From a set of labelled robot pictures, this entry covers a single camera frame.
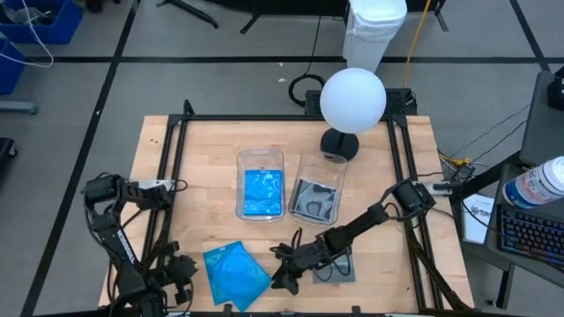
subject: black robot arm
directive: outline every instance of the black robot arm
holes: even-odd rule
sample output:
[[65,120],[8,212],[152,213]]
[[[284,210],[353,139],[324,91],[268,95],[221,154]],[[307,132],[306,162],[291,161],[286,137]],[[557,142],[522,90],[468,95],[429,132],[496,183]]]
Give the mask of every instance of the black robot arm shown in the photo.
[[[140,210],[166,210],[171,208],[171,194],[164,185],[140,188],[119,175],[106,175],[86,183],[83,190],[86,222],[90,233],[103,247],[116,267],[115,282],[119,297],[111,303],[112,311],[123,309],[126,304],[140,308],[145,316],[165,316],[166,293],[162,288],[175,284],[176,303],[192,300],[186,290],[191,277],[196,273],[194,261],[187,255],[175,255],[177,242],[170,242],[153,249],[147,259],[141,262],[133,252],[122,225],[121,214],[125,203],[135,203]],[[102,212],[96,205],[108,203]],[[151,268],[156,259],[155,268]]]
[[[404,210],[404,215],[390,216],[386,213],[388,203],[382,205],[383,201],[392,194]],[[366,230],[380,225],[389,219],[397,221],[411,221],[412,218],[422,215],[435,205],[433,197],[422,184],[413,184],[410,180],[404,180],[384,191],[382,198],[367,211],[355,218],[347,225],[330,228],[315,236],[315,241],[300,246],[294,244],[295,236],[291,246],[280,243],[278,247],[271,249],[282,264],[272,277],[272,288],[286,288],[293,295],[299,291],[298,278],[308,269],[322,269],[332,264],[339,256],[347,252],[348,247],[354,239]],[[445,298],[453,309],[471,310],[450,289],[441,273],[428,259],[423,247],[417,240],[413,231],[408,232],[407,245],[419,257],[429,275],[437,282]]]

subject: lamp base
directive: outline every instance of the lamp base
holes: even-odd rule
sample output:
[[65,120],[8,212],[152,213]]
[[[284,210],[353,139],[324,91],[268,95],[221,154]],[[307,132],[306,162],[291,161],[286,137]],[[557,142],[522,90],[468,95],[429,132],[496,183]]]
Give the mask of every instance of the lamp base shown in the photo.
[[321,151],[338,155],[350,161],[359,152],[359,138],[354,134],[328,129],[321,138]]

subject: yellow cable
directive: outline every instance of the yellow cable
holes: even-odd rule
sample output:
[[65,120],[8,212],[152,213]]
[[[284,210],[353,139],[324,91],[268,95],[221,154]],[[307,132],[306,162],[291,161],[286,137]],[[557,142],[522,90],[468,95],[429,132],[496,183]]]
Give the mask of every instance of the yellow cable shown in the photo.
[[407,81],[409,79],[409,62],[412,59],[413,50],[415,49],[415,44],[417,44],[417,40],[419,39],[419,33],[421,33],[421,29],[423,28],[423,22],[425,22],[425,17],[427,16],[427,12],[429,11],[429,5],[431,4],[431,0],[427,0],[425,4],[425,9],[423,10],[423,15],[419,20],[419,25],[417,26],[417,31],[415,31],[415,37],[413,38],[412,46],[409,48],[409,54],[407,55],[407,62],[405,62],[405,74],[404,74],[404,88],[407,88]]

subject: desk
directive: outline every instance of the desk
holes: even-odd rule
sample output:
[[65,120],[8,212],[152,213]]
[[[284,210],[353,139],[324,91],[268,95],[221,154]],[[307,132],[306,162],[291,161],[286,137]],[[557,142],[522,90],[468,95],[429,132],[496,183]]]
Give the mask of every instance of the desk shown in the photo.
[[[441,170],[433,131],[428,117],[408,117],[413,156],[418,173]],[[238,151],[254,148],[278,148],[285,155],[286,199],[290,197],[295,174],[304,150],[318,149],[319,140],[328,128],[326,122],[230,122],[189,121],[184,143],[180,179],[188,189],[176,194],[169,240],[177,240],[181,251],[197,262],[194,275],[194,311],[221,311],[215,306],[204,267],[203,253],[242,240],[244,247],[272,275],[279,260],[268,250],[280,242],[288,243],[300,225],[286,215],[276,224],[249,224],[235,216],[236,165]],[[154,179],[157,175],[162,140],[167,129],[166,116],[145,117],[131,179]],[[178,135],[175,130],[173,139]],[[377,201],[384,189],[396,183],[390,140],[386,124],[359,134],[360,150],[350,162],[336,225],[346,224]],[[404,171],[407,171],[403,145],[400,144]],[[172,168],[169,160],[168,174]],[[425,178],[440,180],[440,175]],[[446,198],[437,198],[437,208],[450,212]],[[126,206],[122,221],[136,211]],[[148,212],[125,229],[137,255],[141,254]],[[473,306],[471,289],[464,267],[454,222],[441,213],[427,216],[430,239],[437,269],[460,298]],[[301,224],[303,241],[311,241],[323,228]],[[268,289],[250,308],[250,312],[339,312],[350,313],[352,306],[362,312],[417,312],[412,273],[405,244],[404,227],[389,221],[365,232],[353,243],[356,283],[313,284],[311,272],[300,280],[300,293]],[[428,288],[427,275],[422,279]],[[174,303],[171,289],[169,303]],[[431,291],[425,294],[430,298]],[[100,304],[108,303],[105,287]],[[427,306],[433,301],[427,299]]]

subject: black keyboard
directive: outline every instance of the black keyboard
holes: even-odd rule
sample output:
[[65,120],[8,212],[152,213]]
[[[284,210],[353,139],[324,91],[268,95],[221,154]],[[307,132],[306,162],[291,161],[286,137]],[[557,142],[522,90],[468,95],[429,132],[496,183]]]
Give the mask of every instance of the black keyboard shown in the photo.
[[503,237],[498,237],[501,251],[538,260],[529,253],[532,252],[543,260],[564,266],[564,223],[498,206],[497,224]]

